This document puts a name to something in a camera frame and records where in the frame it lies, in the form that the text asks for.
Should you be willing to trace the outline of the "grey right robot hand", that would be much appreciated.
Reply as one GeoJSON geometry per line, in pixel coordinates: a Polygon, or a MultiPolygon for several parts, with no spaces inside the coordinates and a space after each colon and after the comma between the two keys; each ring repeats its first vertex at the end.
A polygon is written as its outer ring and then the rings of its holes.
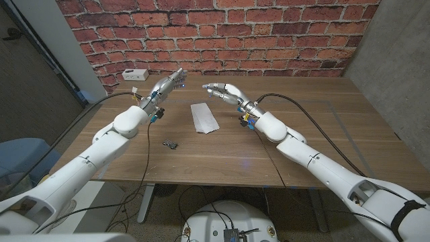
{"type": "Polygon", "coordinates": [[[219,97],[231,105],[243,106],[251,101],[244,92],[229,83],[208,83],[202,85],[202,88],[206,89],[210,96],[219,97]]]}

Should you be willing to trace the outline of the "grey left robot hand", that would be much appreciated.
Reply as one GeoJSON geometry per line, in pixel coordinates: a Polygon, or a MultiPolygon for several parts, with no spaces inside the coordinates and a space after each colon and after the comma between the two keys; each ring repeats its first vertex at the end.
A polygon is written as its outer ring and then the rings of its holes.
{"type": "Polygon", "coordinates": [[[147,100],[153,102],[154,104],[160,104],[167,99],[169,93],[171,93],[174,89],[185,87],[186,77],[187,71],[180,68],[168,77],[162,78],[151,89],[147,100]]]}

